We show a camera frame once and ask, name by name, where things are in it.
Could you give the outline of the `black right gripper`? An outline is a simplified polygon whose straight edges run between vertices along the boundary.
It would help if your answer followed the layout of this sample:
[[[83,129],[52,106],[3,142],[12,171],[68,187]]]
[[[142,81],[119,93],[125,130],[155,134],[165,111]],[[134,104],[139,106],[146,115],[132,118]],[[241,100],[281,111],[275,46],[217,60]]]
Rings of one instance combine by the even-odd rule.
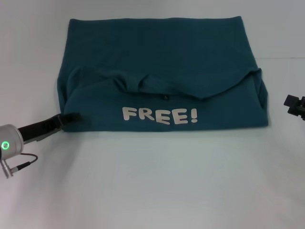
[[[301,99],[293,95],[288,95],[285,99],[284,106],[289,107],[288,113],[291,115],[300,116],[305,120],[305,97]]]

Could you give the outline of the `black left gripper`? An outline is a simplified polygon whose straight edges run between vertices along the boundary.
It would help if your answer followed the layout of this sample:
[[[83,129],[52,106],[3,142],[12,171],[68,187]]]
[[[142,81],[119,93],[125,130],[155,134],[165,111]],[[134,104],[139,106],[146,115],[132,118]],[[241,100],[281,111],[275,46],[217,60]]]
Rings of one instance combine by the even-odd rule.
[[[18,128],[25,144],[41,141],[62,130],[63,125],[81,121],[79,113],[57,114],[47,120]]]

